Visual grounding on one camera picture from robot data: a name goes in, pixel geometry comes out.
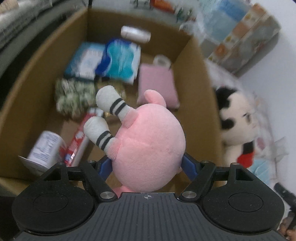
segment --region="orange object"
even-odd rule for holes
[[[164,1],[164,0],[150,0],[150,4],[162,11],[166,11],[166,12],[170,12],[170,13],[174,13],[175,10],[173,9],[173,6],[171,5],[171,3]]]

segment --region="white wall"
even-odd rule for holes
[[[290,154],[281,161],[279,172],[281,182],[296,193],[296,3],[293,0],[252,1],[255,2],[278,19],[282,30],[278,38],[256,56],[250,65],[256,64],[240,81],[268,103],[275,140],[286,136]]]

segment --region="pink plush toy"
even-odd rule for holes
[[[112,159],[113,172],[122,183],[114,190],[117,196],[158,190],[180,171],[186,146],[182,127],[158,92],[147,90],[144,96],[149,104],[135,110],[112,86],[105,86],[98,91],[96,103],[118,116],[122,126],[113,137],[101,117],[92,117],[84,125],[85,135]]]

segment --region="black ear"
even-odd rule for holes
[[[221,110],[222,108],[228,108],[230,106],[230,101],[228,100],[228,97],[236,91],[236,89],[230,89],[227,87],[221,87],[216,90],[216,97],[219,110]]]
[[[231,118],[228,118],[227,120],[221,119],[221,127],[222,127],[222,130],[231,129],[232,127],[234,127],[234,120]]]

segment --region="ribbed gray plate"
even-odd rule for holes
[[[211,224],[192,203],[178,201],[173,193],[123,193],[102,203],[82,226],[56,236],[21,233],[16,241],[284,241],[277,232],[238,235]]]

